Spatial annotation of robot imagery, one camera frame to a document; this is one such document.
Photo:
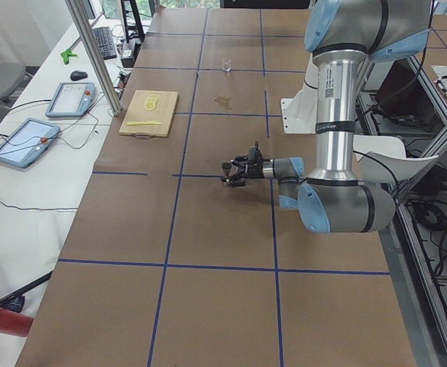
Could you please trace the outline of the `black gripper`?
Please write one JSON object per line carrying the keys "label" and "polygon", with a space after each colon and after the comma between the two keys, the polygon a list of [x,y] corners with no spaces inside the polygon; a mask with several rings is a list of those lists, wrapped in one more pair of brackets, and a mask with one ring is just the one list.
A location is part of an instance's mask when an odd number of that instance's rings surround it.
{"label": "black gripper", "polygon": [[263,163],[254,162],[253,164],[248,163],[247,155],[238,155],[230,160],[233,166],[245,168],[244,173],[237,172],[233,175],[224,176],[221,182],[230,187],[244,187],[246,185],[246,179],[263,179]]}

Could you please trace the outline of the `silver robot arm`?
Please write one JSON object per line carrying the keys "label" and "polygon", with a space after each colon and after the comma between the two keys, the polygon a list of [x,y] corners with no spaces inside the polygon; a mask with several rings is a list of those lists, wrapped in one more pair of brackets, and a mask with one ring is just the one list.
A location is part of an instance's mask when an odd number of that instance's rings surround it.
{"label": "silver robot arm", "polygon": [[232,187],[276,178],[279,203],[298,210],[312,232],[373,232],[395,213],[392,196],[361,184],[352,171],[358,68],[403,59],[423,50],[432,17],[430,1],[320,1],[304,46],[318,69],[316,166],[301,158],[263,158],[258,148],[222,164]]}

